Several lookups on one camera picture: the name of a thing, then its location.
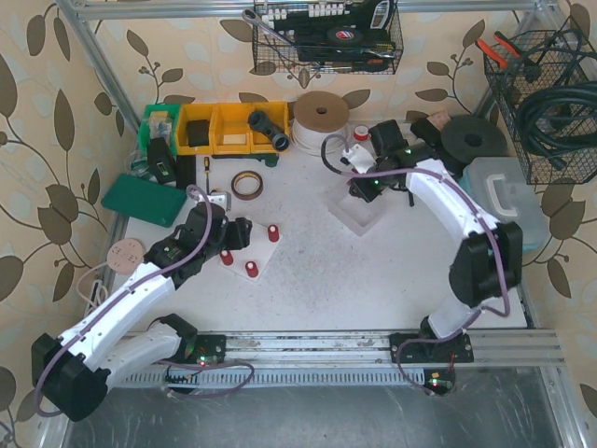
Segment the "black disc spool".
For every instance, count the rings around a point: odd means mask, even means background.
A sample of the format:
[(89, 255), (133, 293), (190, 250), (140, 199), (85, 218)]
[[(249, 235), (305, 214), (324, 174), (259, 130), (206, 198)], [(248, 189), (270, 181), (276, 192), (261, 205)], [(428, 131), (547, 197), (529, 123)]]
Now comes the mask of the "black disc spool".
[(476, 158), (505, 157), (507, 140), (503, 132), (486, 119), (466, 115), (450, 119), (440, 132), (447, 153), (463, 165)]

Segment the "chrome wrench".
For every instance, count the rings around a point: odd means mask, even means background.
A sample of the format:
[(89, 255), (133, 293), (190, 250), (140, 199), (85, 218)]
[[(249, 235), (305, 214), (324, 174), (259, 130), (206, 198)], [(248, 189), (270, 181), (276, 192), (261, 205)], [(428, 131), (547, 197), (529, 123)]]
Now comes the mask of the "chrome wrench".
[(280, 35), (274, 29), (272, 29), (268, 24), (266, 24), (257, 14), (255, 11), (251, 9), (245, 9), (242, 12), (242, 18), (245, 22), (252, 26), (256, 26), (260, 30), (262, 30), (265, 34), (271, 35), (275, 39), (281, 41), (285, 45), (294, 48), (296, 45), (291, 40), (287, 39), (285, 36)]

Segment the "small yellow black screwdriver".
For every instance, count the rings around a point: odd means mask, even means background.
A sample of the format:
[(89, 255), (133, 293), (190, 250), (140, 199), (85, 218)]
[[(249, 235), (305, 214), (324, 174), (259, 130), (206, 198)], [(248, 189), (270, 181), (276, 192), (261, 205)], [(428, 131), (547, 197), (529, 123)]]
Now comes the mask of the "small yellow black screwdriver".
[(205, 190), (207, 193), (211, 192), (210, 180), (209, 180), (210, 171), (211, 171), (210, 158), (208, 156), (205, 156), (205, 157), (203, 157), (203, 172), (204, 172), (204, 176), (205, 176)]

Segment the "orange handled pliers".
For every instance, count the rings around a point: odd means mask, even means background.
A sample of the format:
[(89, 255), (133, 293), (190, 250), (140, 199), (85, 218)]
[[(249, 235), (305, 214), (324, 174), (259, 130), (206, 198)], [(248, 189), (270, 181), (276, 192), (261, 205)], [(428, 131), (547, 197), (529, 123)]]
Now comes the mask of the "orange handled pliers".
[(522, 51), (512, 40), (507, 38), (500, 31), (496, 31), (493, 34), (493, 38), (497, 43), (496, 48), (486, 43), (482, 38), (478, 38), (475, 41), (475, 45), (487, 58), (495, 62), (499, 69), (506, 70), (508, 68), (508, 61), (505, 56), (501, 55), (500, 50), (505, 50), (515, 59), (521, 56)]

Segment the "short red spring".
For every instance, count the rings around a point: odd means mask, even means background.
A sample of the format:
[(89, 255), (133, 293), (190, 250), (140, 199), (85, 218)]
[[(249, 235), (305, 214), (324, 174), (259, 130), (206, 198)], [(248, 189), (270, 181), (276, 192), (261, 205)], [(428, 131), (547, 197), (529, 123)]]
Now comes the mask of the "short red spring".
[(259, 270), (254, 261), (247, 261), (244, 267), (249, 278), (257, 278), (259, 276)]
[(277, 225), (271, 224), (268, 227), (268, 238), (272, 243), (277, 243), (280, 240), (280, 232)]

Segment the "green clamp tool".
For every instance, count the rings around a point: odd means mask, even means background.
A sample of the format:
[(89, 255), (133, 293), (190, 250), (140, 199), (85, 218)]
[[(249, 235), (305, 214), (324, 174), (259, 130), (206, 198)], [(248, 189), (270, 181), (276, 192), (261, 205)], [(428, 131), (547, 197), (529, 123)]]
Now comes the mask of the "green clamp tool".
[(279, 161), (278, 154), (220, 154), (213, 155), (215, 160), (255, 160), (263, 162), (267, 167), (274, 168)]

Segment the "clear plastic spring tray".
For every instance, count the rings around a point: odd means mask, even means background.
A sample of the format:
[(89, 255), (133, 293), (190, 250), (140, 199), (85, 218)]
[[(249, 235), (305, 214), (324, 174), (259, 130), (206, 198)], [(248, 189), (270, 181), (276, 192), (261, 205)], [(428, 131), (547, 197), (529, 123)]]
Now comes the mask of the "clear plastic spring tray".
[(349, 185), (337, 184), (326, 196), (326, 207), (330, 214), (357, 236), (369, 232), (386, 214), (388, 205), (381, 199), (366, 203), (352, 196)]

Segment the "black electrical tape roll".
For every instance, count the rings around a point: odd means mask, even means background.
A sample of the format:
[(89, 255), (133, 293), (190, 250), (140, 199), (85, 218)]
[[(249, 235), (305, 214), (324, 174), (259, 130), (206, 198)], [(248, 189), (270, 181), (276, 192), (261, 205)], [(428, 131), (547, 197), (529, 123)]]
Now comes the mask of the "black electrical tape roll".
[(363, 34), (350, 26), (340, 26), (326, 32), (326, 42), (333, 47), (358, 47), (363, 41)]

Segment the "aluminium rail base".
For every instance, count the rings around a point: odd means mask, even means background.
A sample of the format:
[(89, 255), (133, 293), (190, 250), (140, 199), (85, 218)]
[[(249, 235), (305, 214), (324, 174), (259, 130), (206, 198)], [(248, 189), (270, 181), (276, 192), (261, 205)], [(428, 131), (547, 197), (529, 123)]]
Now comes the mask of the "aluminium rail base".
[(185, 391), (300, 385), (422, 385), (458, 368), (544, 368), (564, 363), (552, 330), (470, 330), (443, 344), (405, 332), (204, 333), (197, 347), (156, 323), (146, 333), (89, 334), (72, 351), (109, 387), (169, 386)]

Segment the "white peg base plate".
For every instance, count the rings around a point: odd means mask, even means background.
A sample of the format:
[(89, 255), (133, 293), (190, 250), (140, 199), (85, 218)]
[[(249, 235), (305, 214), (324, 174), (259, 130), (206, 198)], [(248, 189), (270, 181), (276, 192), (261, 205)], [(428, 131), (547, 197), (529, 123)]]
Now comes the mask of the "white peg base plate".
[[(272, 243), (269, 241), (268, 227), (270, 225), (264, 226), (258, 223), (254, 224), (251, 233), (251, 244), (243, 250), (230, 251), (234, 258), (234, 262), (230, 266), (225, 266), (219, 256), (219, 266), (232, 273), (235, 273), (236, 275), (239, 275), (244, 279), (256, 282), (265, 272), (271, 257), (283, 239), (283, 235), (279, 226), (274, 224), (279, 228), (280, 240), (277, 243)], [(247, 276), (244, 267), (247, 261), (254, 261), (257, 264), (259, 270), (259, 276), (257, 278), (249, 278)]]

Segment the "red white tape roll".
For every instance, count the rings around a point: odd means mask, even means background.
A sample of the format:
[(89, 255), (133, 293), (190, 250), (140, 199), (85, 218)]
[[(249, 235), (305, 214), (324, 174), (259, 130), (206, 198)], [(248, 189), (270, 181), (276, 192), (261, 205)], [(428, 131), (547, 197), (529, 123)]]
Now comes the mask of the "red white tape roll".
[(366, 141), (369, 137), (369, 129), (364, 124), (358, 124), (354, 127), (354, 139), (357, 141)]

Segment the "black box in bin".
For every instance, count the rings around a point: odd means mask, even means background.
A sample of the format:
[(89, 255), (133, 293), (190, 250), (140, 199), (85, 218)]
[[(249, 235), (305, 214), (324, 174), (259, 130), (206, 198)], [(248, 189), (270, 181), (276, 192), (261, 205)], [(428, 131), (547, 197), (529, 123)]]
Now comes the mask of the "black box in bin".
[(209, 145), (210, 121), (207, 119), (192, 120), (187, 123), (187, 141), (190, 147), (206, 147)]

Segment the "pink round power socket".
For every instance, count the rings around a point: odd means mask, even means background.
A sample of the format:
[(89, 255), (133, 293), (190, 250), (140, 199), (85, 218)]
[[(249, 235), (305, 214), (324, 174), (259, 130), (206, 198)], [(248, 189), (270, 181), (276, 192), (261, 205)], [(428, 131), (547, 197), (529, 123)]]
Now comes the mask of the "pink round power socket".
[(131, 275), (143, 262), (144, 254), (144, 247), (138, 240), (126, 238), (109, 248), (106, 263), (115, 273)]

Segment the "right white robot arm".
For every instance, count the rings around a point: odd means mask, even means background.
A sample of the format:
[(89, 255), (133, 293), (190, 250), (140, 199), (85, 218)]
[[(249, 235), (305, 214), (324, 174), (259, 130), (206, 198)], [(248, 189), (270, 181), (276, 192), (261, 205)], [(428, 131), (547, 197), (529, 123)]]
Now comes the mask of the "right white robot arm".
[(449, 268), (451, 294), (423, 319), (420, 335), (446, 340), (485, 314), (508, 318), (521, 281), (522, 230), (502, 222), (466, 193), (447, 167), (437, 128), (409, 144), (395, 120), (359, 124), (342, 151), (352, 167), (351, 195), (368, 203), (386, 189), (407, 192), (423, 202), (456, 244)]

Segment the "grey pipe fitting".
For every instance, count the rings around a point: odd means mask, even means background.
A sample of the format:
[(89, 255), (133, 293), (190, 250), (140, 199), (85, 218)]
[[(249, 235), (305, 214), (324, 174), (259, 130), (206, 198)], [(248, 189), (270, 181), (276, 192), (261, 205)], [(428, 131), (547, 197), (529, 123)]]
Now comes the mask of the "grey pipe fitting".
[(273, 149), (277, 152), (288, 149), (290, 145), (288, 135), (270, 119), (265, 111), (253, 111), (248, 116), (247, 123), (253, 132), (261, 133), (267, 137)]

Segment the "black battery charger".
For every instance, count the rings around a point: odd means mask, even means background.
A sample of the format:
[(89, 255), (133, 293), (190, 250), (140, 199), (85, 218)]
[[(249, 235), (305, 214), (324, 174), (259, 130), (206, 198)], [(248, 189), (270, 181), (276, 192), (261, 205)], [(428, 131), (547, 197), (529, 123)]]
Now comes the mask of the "black battery charger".
[(160, 184), (176, 181), (174, 156), (163, 137), (151, 139), (146, 148), (148, 171)]

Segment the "large red spring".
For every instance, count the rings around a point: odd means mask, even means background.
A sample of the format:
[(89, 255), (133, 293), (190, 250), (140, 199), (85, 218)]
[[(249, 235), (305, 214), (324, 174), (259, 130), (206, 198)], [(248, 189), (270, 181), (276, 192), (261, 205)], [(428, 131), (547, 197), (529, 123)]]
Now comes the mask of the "large red spring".
[(225, 266), (230, 266), (234, 262), (232, 254), (228, 250), (223, 250), (220, 254), (220, 259)]

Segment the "brown tape roll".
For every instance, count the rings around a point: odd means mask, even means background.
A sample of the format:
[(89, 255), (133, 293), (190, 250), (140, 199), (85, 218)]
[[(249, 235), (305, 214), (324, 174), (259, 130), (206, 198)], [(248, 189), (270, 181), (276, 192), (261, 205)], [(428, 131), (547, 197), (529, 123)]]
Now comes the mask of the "brown tape roll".
[(253, 201), (258, 198), (264, 189), (262, 176), (250, 170), (241, 171), (231, 180), (232, 194), (241, 201)]

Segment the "teal clear toolbox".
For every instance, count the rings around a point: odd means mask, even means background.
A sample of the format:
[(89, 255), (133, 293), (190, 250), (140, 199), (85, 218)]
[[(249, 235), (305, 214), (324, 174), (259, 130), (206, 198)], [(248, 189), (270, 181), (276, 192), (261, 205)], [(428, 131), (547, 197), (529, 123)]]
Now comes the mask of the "teal clear toolbox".
[(501, 222), (514, 221), (519, 225), (524, 252), (535, 251), (548, 241), (548, 223), (517, 159), (476, 158), (463, 170), (459, 184)]

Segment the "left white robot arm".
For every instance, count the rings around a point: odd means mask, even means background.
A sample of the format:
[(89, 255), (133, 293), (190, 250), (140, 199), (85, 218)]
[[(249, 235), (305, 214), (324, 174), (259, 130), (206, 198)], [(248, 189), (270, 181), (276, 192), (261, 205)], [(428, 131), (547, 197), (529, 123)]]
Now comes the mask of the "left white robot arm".
[(228, 363), (201, 352), (197, 329), (176, 314), (155, 319), (129, 340), (124, 337), (205, 262), (224, 251), (247, 248), (252, 229), (246, 217), (230, 220), (221, 206), (199, 203), (185, 223), (151, 246), (130, 278), (104, 303), (60, 336), (42, 334), (32, 345), (36, 412), (83, 420), (115, 386), (154, 363), (197, 372), (225, 369)]

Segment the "yellow storage bin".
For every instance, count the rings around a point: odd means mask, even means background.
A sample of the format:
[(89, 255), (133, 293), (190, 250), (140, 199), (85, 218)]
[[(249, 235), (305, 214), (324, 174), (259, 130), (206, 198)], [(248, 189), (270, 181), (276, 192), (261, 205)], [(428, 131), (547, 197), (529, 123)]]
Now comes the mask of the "yellow storage bin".
[(215, 137), (211, 125), (216, 113), (215, 104), (181, 105), (175, 130), (175, 143), (178, 155), (213, 155)]
[(251, 154), (278, 154), (290, 146), (287, 102), (251, 103), (248, 115)]
[(248, 116), (254, 111), (250, 103), (220, 103), (210, 121), (210, 142), (215, 155), (247, 155), (250, 148)]

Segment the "green plastic case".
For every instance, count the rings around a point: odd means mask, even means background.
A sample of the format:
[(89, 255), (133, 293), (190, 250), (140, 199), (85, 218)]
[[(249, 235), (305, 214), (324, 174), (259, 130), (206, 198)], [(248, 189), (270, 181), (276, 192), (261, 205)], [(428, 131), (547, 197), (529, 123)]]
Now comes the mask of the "green plastic case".
[(125, 217), (169, 228), (186, 199), (181, 189), (121, 174), (102, 198), (101, 205)]

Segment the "green storage bin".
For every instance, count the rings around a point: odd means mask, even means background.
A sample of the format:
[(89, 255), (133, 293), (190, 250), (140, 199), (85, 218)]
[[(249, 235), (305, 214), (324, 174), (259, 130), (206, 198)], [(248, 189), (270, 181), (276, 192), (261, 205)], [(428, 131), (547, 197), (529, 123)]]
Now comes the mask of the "green storage bin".
[(173, 155), (177, 154), (174, 133), (180, 105), (147, 105), (138, 133), (138, 145), (143, 156), (153, 139), (163, 138)]

